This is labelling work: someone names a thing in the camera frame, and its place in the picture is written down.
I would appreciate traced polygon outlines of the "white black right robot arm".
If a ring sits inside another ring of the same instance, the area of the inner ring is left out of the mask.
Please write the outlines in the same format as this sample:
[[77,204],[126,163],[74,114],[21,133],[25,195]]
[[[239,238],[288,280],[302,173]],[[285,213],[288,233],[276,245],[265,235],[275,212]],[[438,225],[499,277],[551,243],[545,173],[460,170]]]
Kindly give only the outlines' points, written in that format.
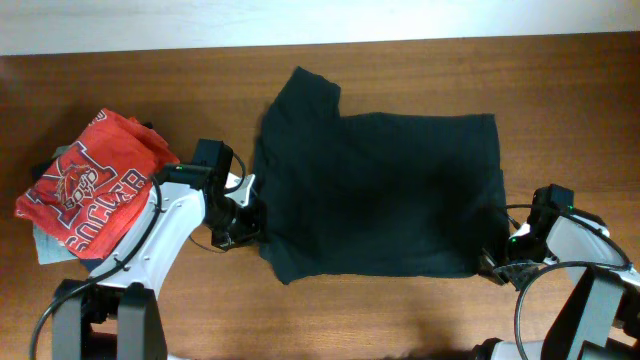
[[[477,345],[475,359],[636,359],[639,356],[639,272],[597,216],[573,206],[533,205],[529,219],[484,252],[480,273],[515,287],[514,338]],[[522,337],[527,294],[543,276],[566,271],[572,289],[543,339]]]

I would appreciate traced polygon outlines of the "dark teal t-shirt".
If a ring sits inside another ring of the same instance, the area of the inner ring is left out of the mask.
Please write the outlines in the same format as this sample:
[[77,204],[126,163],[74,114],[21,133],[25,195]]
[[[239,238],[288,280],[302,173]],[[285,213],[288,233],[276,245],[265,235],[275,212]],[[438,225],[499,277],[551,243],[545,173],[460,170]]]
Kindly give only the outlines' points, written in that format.
[[344,116],[340,87],[296,68],[268,107],[253,170],[260,256],[285,284],[317,275],[465,278],[509,235],[496,119]]

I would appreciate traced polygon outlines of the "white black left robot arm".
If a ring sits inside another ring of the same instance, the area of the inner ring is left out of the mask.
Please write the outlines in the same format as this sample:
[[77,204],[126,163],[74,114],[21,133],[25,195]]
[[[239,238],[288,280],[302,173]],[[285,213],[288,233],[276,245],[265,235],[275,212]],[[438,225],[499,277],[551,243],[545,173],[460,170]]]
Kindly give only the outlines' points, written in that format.
[[44,313],[55,359],[169,359],[159,313],[163,283],[193,231],[204,225],[226,251],[262,235],[254,175],[228,166],[168,165],[114,251],[84,281],[65,280]]

